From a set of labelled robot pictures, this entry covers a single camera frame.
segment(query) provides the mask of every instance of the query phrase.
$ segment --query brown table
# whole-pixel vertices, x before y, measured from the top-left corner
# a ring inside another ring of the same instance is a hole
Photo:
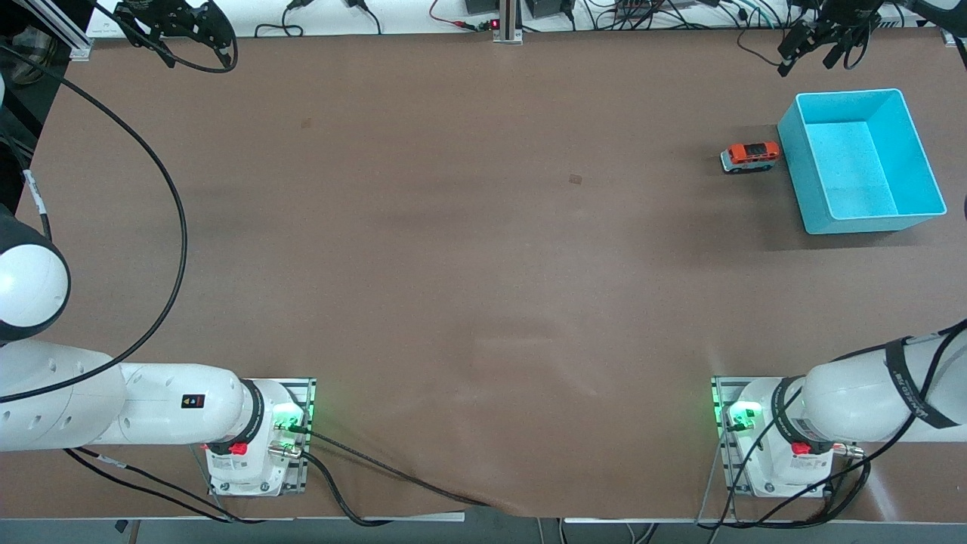
[[[752,34],[773,51],[777,34]],[[319,429],[513,514],[693,516],[716,442],[710,376],[801,373],[967,305],[956,52],[933,31],[877,31],[858,70],[826,71],[819,53],[783,79],[734,42],[245,41],[226,76],[99,44],[68,76],[155,146],[190,224],[181,298],[135,359],[318,377]],[[905,93],[946,217],[809,236],[784,167],[719,171],[718,152],[773,135],[797,92],[878,87]],[[44,338],[116,353],[170,288],[170,197],[135,144],[67,91],[35,171],[74,280]],[[965,521],[965,451],[899,445],[845,517]],[[109,452],[203,491],[183,446]],[[332,466],[365,515],[458,508]],[[5,517],[183,514],[61,452],[3,455],[0,481]],[[723,495],[719,483],[711,508]],[[228,504],[337,514],[315,474],[302,497]]]

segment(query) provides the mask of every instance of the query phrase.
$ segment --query blue plastic bin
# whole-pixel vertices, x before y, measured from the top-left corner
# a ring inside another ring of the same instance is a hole
[[[797,95],[778,130],[810,234],[901,230],[947,213],[897,89]]]

